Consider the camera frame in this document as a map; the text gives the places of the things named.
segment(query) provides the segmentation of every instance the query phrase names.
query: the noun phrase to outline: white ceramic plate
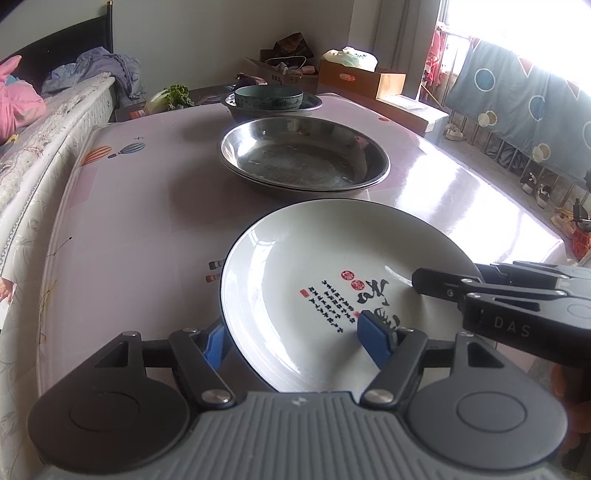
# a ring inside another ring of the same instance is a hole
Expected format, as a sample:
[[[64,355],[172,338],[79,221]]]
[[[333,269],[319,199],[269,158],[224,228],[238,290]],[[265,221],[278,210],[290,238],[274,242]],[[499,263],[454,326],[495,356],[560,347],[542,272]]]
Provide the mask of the white ceramic plate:
[[[242,355],[278,391],[358,398],[378,373],[357,340],[361,310],[396,315],[434,339],[462,329],[455,304],[413,290],[419,267],[480,276],[448,237],[400,210],[350,199],[298,203],[237,240],[223,269],[222,310]]]

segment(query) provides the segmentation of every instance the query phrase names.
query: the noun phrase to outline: pink pillow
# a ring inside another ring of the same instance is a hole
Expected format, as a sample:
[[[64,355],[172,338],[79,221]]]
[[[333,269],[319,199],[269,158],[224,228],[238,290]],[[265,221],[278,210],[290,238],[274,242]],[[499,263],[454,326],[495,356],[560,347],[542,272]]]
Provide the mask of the pink pillow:
[[[17,128],[31,125],[46,110],[43,99],[30,83],[19,80],[6,85],[6,79],[17,68],[19,61],[21,56],[16,55],[0,65],[0,145]]]

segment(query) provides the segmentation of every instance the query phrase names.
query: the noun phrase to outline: bed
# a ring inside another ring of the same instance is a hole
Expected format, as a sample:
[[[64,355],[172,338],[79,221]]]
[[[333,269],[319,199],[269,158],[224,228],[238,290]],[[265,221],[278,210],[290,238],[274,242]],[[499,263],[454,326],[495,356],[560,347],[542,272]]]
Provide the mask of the bed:
[[[93,47],[112,51],[112,6],[101,17],[24,47],[15,75],[38,90],[49,72]],[[109,121],[116,105],[114,78],[104,73],[46,100],[48,112],[21,133],[0,161],[11,181],[0,192],[0,277],[15,285],[0,326],[0,478],[30,478],[41,466],[26,431],[37,398],[35,352],[40,285],[51,229],[91,130]]]

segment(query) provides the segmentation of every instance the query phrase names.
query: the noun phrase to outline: circle pattern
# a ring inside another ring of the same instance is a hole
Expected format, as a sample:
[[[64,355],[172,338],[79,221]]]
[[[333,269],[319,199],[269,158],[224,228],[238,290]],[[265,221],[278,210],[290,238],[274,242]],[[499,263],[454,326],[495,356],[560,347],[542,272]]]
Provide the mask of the circle pattern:
[[[591,122],[583,125],[583,140],[587,148],[591,150]]]
[[[591,307],[583,303],[575,303],[569,305],[567,309],[571,315],[574,315],[580,319],[591,320]]]
[[[495,87],[495,75],[489,69],[479,69],[474,75],[474,83],[480,91],[490,92]]]
[[[120,392],[98,392],[84,396],[70,410],[72,421],[91,432],[127,428],[139,415],[139,404]]]
[[[521,425],[527,418],[527,410],[519,400],[505,393],[475,392],[459,401],[457,416],[475,430],[502,433]]]
[[[530,115],[536,122],[539,122],[544,117],[545,107],[546,101],[541,95],[534,95],[530,99]]]
[[[481,127],[494,127],[497,121],[498,117],[492,110],[488,110],[487,112],[478,115],[478,125]]]
[[[534,147],[531,153],[531,158],[539,163],[548,160],[551,153],[550,147],[545,143],[541,143],[537,147]]]

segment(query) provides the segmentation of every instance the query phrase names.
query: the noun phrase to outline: wooden box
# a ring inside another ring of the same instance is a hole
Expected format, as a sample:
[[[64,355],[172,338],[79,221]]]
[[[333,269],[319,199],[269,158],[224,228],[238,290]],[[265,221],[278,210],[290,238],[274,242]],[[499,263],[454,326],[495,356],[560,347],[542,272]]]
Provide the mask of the wooden box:
[[[398,125],[408,128],[417,135],[439,145],[449,115],[430,105],[412,100],[403,95],[393,95],[376,100],[344,89],[336,89],[319,83],[318,93],[337,93],[352,102],[380,113]]]
[[[369,72],[321,60],[318,83],[375,100],[402,93],[405,79],[403,73],[382,69]]]

